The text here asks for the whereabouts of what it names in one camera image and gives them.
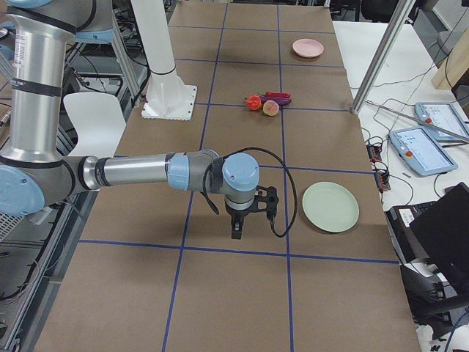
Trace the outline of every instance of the table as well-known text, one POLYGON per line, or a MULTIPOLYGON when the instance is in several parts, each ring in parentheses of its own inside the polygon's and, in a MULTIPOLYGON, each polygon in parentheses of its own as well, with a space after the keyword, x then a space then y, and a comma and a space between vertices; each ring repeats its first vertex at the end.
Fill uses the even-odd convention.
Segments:
MULTIPOLYGON (((333 24, 350 86, 352 88, 359 87, 387 25, 384 23, 353 22, 334 22, 333 24)), ((428 71, 432 64, 432 59, 413 27, 411 25, 404 25, 374 85, 411 79, 428 71)), ((420 80, 422 77, 418 77, 411 82, 374 87, 368 99, 377 103, 384 103, 387 99, 394 98, 409 104, 424 101, 454 101, 456 98, 451 91, 437 90, 433 87, 432 77, 436 72, 436 67, 429 70, 428 74, 423 76, 421 84, 420 80)), ((357 91, 357 89, 352 89, 352 94, 355 95, 357 91)), ((454 105, 459 114, 465 117, 461 106, 458 103, 454 105)), ((401 103, 392 100, 388 101, 386 106, 398 111, 401 111, 403 107, 401 103)), ((361 125, 370 130, 373 136, 386 138, 388 131, 372 119, 376 111, 377 108, 365 104, 359 114, 361 125)), ((402 112, 411 116, 414 115, 412 106, 405 106, 402 112)), ((394 123, 395 115, 380 111, 377 115, 377 120, 391 127, 394 123)), ((400 117, 396 121, 393 130, 409 128, 415 125, 414 122, 400 117)), ((463 181, 469 184, 469 146, 448 148, 446 151, 457 162, 459 167, 453 172, 438 177, 436 190, 439 195, 443 194, 444 188, 454 186, 458 182, 463 181)), ((387 144, 384 146, 383 155, 384 161, 387 162, 391 170, 391 174, 403 178, 412 185, 414 189, 412 203, 438 199, 437 194, 433 190, 436 175, 418 177, 402 162, 393 148, 389 148, 388 153, 387 144)), ((407 203, 410 195, 410 188, 407 185, 401 180, 391 178, 391 191, 384 193, 383 209, 388 210, 394 205, 407 203)))
MULTIPOLYGON (((300 211, 280 240, 250 215, 234 241, 229 217, 200 194, 162 183, 103 189, 36 352, 418 351, 328 11, 183 1, 170 34, 179 75, 198 86, 192 120, 143 120, 136 109, 117 154, 255 144, 283 157, 300 197, 324 180, 347 187, 358 223, 329 234, 300 211), (297 58, 301 37, 325 53, 297 58), (293 102, 274 118, 247 111, 243 99, 266 90, 293 102)), ((292 215, 284 172, 253 155, 261 184, 279 190, 280 227, 292 215)))

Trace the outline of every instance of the green plate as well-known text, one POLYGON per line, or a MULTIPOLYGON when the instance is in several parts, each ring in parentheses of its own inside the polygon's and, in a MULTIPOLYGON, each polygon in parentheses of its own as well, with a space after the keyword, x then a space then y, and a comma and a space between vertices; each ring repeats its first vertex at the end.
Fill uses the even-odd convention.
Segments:
POLYGON ((348 230, 360 213, 353 194, 332 182, 309 186, 303 195, 303 210, 310 222, 328 232, 348 230))

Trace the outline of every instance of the white pillar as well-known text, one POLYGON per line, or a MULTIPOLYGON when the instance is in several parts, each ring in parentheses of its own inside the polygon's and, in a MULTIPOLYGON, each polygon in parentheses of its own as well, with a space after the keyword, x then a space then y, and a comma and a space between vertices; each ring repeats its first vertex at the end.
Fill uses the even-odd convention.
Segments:
POLYGON ((190 120, 197 87, 177 75, 163 0, 132 0, 132 8, 152 71, 142 117, 190 120))

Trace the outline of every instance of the plate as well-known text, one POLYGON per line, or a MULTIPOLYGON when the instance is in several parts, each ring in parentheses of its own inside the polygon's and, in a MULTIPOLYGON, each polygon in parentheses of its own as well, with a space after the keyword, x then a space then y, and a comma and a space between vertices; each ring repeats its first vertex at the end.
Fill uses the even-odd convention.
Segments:
POLYGON ((353 194, 332 182, 309 186, 303 195, 303 210, 310 222, 328 232, 348 230, 360 213, 353 194))
POLYGON ((322 54, 324 46, 314 39, 299 39, 293 43, 293 51, 302 57, 316 57, 322 54))

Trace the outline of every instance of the pink plate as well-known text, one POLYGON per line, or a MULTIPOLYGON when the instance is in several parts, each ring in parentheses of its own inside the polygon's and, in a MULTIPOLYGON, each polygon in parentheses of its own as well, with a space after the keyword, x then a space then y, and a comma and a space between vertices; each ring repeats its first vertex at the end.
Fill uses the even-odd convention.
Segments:
POLYGON ((324 46, 314 39, 299 39, 293 43, 293 51, 302 57, 316 57, 322 54, 324 46))

